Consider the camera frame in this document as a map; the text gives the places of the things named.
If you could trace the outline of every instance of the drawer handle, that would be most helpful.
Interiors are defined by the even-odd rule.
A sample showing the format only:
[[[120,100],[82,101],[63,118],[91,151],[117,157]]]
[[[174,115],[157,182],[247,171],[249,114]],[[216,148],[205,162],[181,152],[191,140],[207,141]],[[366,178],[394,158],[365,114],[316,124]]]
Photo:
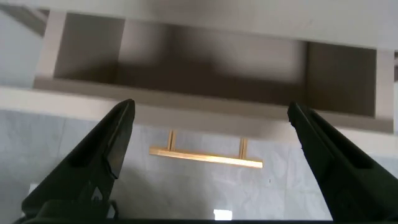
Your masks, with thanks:
[[[176,136],[175,131],[171,130],[169,132],[167,147],[151,146],[149,148],[149,154],[155,156],[172,157],[177,159],[191,159],[195,161],[216,162],[216,163],[232,164],[244,167],[262,168],[262,161],[246,159],[246,152],[248,149],[248,139],[246,138],[241,138],[239,146],[239,157],[225,157],[214,154],[198,154],[188,151],[176,150],[175,136]]]

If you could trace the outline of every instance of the drawer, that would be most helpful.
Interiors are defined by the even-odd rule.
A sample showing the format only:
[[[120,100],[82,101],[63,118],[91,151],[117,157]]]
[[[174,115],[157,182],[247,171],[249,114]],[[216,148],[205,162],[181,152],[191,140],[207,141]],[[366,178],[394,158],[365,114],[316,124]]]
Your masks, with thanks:
[[[391,134],[393,85],[392,51],[58,11],[49,14],[34,82],[36,90],[132,98],[153,109],[140,112],[143,124],[295,142],[291,101],[338,128]]]

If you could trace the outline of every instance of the open drawer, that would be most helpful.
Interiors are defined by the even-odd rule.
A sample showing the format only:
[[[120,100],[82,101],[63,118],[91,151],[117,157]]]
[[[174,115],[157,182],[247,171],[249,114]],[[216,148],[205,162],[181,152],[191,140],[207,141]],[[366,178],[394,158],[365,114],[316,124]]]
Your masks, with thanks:
[[[34,88],[160,108],[146,124],[297,141],[291,101],[339,128],[391,134],[393,84],[393,51],[51,11]]]

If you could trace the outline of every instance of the gray marble tile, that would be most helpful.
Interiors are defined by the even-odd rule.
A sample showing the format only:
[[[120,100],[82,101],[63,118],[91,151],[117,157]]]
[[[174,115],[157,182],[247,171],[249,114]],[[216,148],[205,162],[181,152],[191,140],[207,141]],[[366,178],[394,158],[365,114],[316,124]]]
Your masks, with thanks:
[[[40,183],[56,165],[56,157],[0,152],[0,223],[12,223],[21,217],[21,203],[30,184]]]
[[[192,177],[123,168],[111,198],[124,218],[213,218],[202,186]]]
[[[142,126],[134,124],[123,162],[123,166],[128,166],[130,169],[146,169],[143,153],[148,153],[148,149],[145,150],[142,148],[141,133]]]
[[[370,155],[378,164],[383,166],[394,177],[398,178],[398,158]]]
[[[289,150],[287,144],[249,139],[247,158],[262,160],[263,168],[228,166],[220,178],[229,178],[242,184],[285,189]]]
[[[320,192],[317,180],[300,148],[292,148],[289,153],[287,188],[306,192]]]
[[[56,157],[64,122],[54,116],[0,111],[0,153]]]
[[[186,159],[176,159],[149,154],[151,146],[167,146],[169,130],[150,126],[142,127],[142,153],[146,163],[146,170],[172,175],[186,175],[189,177],[201,177],[211,175],[217,169],[223,169],[223,164],[198,162]]]
[[[246,185],[233,195],[233,219],[281,220],[284,218],[285,190]]]
[[[124,218],[214,219],[214,209],[232,211],[233,219],[284,215],[283,190],[125,167],[111,198]]]
[[[184,151],[237,157],[240,138],[193,131],[176,131],[175,147]]]
[[[286,190],[285,219],[332,220],[321,193]]]
[[[63,128],[59,157],[64,158],[98,124],[98,121],[66,119]]]

